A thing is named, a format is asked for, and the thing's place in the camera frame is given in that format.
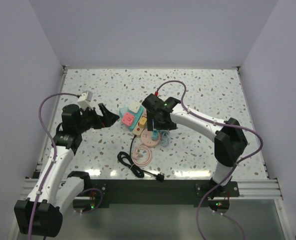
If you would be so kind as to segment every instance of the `white wall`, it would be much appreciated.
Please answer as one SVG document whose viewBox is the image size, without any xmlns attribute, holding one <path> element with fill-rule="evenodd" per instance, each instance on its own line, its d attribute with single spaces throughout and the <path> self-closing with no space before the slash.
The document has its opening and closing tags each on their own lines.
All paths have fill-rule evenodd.
<svg viewBox="0 0 296 240">
<path fill-rule="evenodd" d="M 241 67 L 263 154 L 296 234 L 296 0 L 279 0 Z"/>
<path fill-rule="evenodd" d="M 60 62 L 240 66 L 277 0 L 30 0 Z"/>
<path fill-rule="evenodd" d="M 58 92 L 60 76 L 61 65 L 28 0 L 0 0 L 0 240 L 40 152 L 39 103 Z M 50 109 L 45 107 L 45 119 Z"/>
</svg>

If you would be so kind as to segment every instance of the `purple cable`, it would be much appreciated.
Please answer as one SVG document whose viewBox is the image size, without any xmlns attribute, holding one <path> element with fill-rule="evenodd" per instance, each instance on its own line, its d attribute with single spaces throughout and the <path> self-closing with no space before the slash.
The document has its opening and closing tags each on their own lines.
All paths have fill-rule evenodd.
<svg viewBox="0 0 296 240">
<path fill-rule="evenodd" d="M 48 137 L 50 138 L 51 143 L 52 143 L 52 146 L 53 146 L 53 160 L 55 160 L 56 157 L 57 157 L 57 148 L 56 148 L 56 144 L 55 144 L 55 142 L 54 142 L 54 140 L 53 140 L 53 138 L 52 138 L 50 132 L 48 131 L 47 127 L 46 127 L 46 126 L 44 125 L 44 123 L 43 123 L 43 120 L 42 120 L 42 117 L 41 117 L 41 110 L 42 110 L 42 106 L 44 105 L 44 103 L 45 103 L 48 99 L 50 99 L 50 98 L 52 98 L 52 97 L 55 97 L 55 96 L 60 96 L 60 95 L 69 95 L 69 96 L 74 96 L 74 97 L 77 97 L 77 98 L 79 97 L 79 96 L 76 95 L 76 94 L 65 93 L 65 92 L 52 94 L 52 95 L 48 96 L 47 98 L 45 98 L 45 99 L 41 102 L 41 104 L 40 104 L 40 106 L 39 106 L 39 112 L 38 112 L 38 115 L 39 115 L 39 121 L 40 121 L 40 123 L 41 123 L 41 126 L 42 126 L 43 130 L 46 132 L 46 134 L 48 135 Z M 46 173 L 44 174 L 44 177 L 43 177 L 43 179 L 42 179 L 42 181 L 41 181 L 41 183 L 40 183 L 40 186 L 39 186 L 39 188 L 38 188 L 38 192 L 41 192 L 42 187 L 43 187 L 43 184 L 44 184 L 44 182 L 45 182 L 46 179 L 47 179 L 47 176 L 48 176 L 48 174 L 49 174 L 49 172 L 50 172 L 50 170 L 51 170 L 51 168 L 52 168 L 53 163 L 54 163 L 54 162 L 51 162 L 51 163 L 50 163 L 50 165 L 49 165 L 49 167 L 48 167 Z M 37 208 L 38 200 L 39 200 L 39 194 L 36 195 L 36 198 L 35 198 L 34 203 L 33 203 L 33 206 L 32 206 L 32 211 L 31 211 L 31 216 L 30 216 L 30 221 L 29 221 L 29 228 L 28 228 L 28 240 L 31 240 L 32 223 L 33 223 L 34 214 L 35 214 L 35 212 L 36 212 L 36 208 Z"/>
<path fill-rule="evenodd" d="M 162 83 L 162 84 L 157 88 L 157 92 L 159 92 L 160 88 L 161 88 L 163 85 L 168 84 L 168 83 L 180 83 L 180 84 L 183 85 L 183 87 L 184 87 L 184 92 L 183 92 L 183 94 L 182 94 L 182 96 L 181 96 L 181 105 L 182 105 L 182 107 L 183 107 L 183 109 L 184 109 L 185 111 L 189 112 L 189 114 L 191 114 L 191 115 L 195 116 L 196 118 L 199 118 L 199 119 L 201 119 L 201 120 L 203 120 L 203 121 L 206 121 L 206 122 L 208 122 L 208 123 L 211 123 L 211 124 L 216 124 L 216 125 L 223 126 L 223 127 L 228 127 L 228 128 L 243 129 L 243 130 L 245 130 L 245 131 L 248 131 L 248 132 L 253 133 L 253 134 L 254 134 L 255 136 L 257 136 L 258 139 L 260 140 L 260 146 L 259 146 L 259 148 L 258 148 L 257 150 L 255 150 L 253 153 L 251 153 L 251 154 L 249 154 L 249 155 L 247 155 L 247 156 L 241 158 L 240 160 L 238 160 L 238 161 L 236 162 L 236 164 L 233 166 L 233 168 L 231 169 L 231 171 L 227 174 L 227 176 L 226 176 L 221 182 L 219 182 L 217 185 L 215 185 L 212 189 L 210 189 L 210 190 L 209 190 L 209 191 L 208 191 L 208 192 L 207 192 L 207 193 L 201 198 L 201 201 L 199 202 L 199 205 L 198 205 L 198 208 L 197 208 L 196 221 L 197 221 L 197 227 L 198 227 L 198 230 L 199 230 L 199 233 L 200 233 L 201 237 L 202 237 L 204 240 L 206 240 L 206 237 L 204 236 L 204 234 L 203 234 L 203 232 L 202 232 L 202 230 L 201 230 L 201 227 L 200 227 L 200 225 L 199 225 L 199 214 L 200 214 L 200 208 L 201 208 L 202 203 L 204 202 L 204 200 L 207 198 L 207 196 L 208 196 L 211 192 L 213 192 L 215 189 L 217 189 L 217 188 L 218 188 L 218 187 L 219 187 L 219 186 L 220 186 L 225 180 L 227 180 L 227 179 L 232 175 L 232 173 L 234 172 L 234 170 L 236 169 L 237 165 L 238 165 L 240 162 L 244 161 L 245 159 L 248 159 L 248 158 L 252 157 L 253 155 L 257 154 L 259 151 L 261 151 L 261 149 L 262 149 L 262 147 L 263 147 L 263 139 L 262 139 L 262 137 L 261 137 L 257 132 L 255 132 L 254 130 L 252 130 L 252 129 L 248 128 L 248 127 L 239 126 L 239 125 L 232 125 L 232 124 L 225 124 L 225 123 L 220 123 L 220 122 L 214 122 L 214 121 L 212 121 L 212 120 L 210 120 L 210 119 L 207 119 L 207 118 L 205 118 L 205 117 L 199 116 L 199 115 L 195 114 L 195 113 L 192 112 L 192 111 L 189 111 L 189 109 L 185 106 L 185 104 L 184 104 L 184 102 L 183 102 L 184 96 L 185 96 L 185 94 L 186 94 L 186 92 L 187 92 L 187 86 L 186 86 L 182 81 L 179 81 L 179 80 L 170 80 L 170 81 L 166 81 L 166 82 Z M 225 216 L 226 218 L 228 218 L 228 219 L 234 221 L 234 222 L 238 225 L 238 227 L 239 227 L 239 228 L 241 229 L 241 231 L 242 231 L 243 240 L 245 240 L 245 239 L 246 239 L 245 232 L 244 232 L 244 229 L 241 227 L 240 223 L 238 223 L 235 219 L 233 219 L 233 218 L 230 217 L 230 216 L 227 216 L 227 215 L 225 215 L 225 214 L 224 214 L 223 216 Z"/>
<path fill-rule="evenodd" d="M 102 200 L 103 200 L 103 193 L 102 193 L 102 191 L 101 191 L 100 189 L 98 189 L 98 188 L 92 188 L 92 189 L 89 188 L 89 189 L 86 189 L 86 190 L 82 191 L 81 193 L 79 193 L 79 195 L 80 195 L 80 194 L 87 193 L 87 192 L 90 192 L 90 191 L 97 191 L 97 192 L 99 192 L 99 193 L 100 193 L 100 201 L 99 201 L 99 203 L 97 204 L 97 206 L 95 206 L 94 208 L 90 209 L 89 211 L 83 211 L 83 212 L 82 212 L 83 214 L 89 214 L 89 213 L 93 212 L 94 210 L 96 210 L 96 209 L 101 205 Z"/>
</svg>

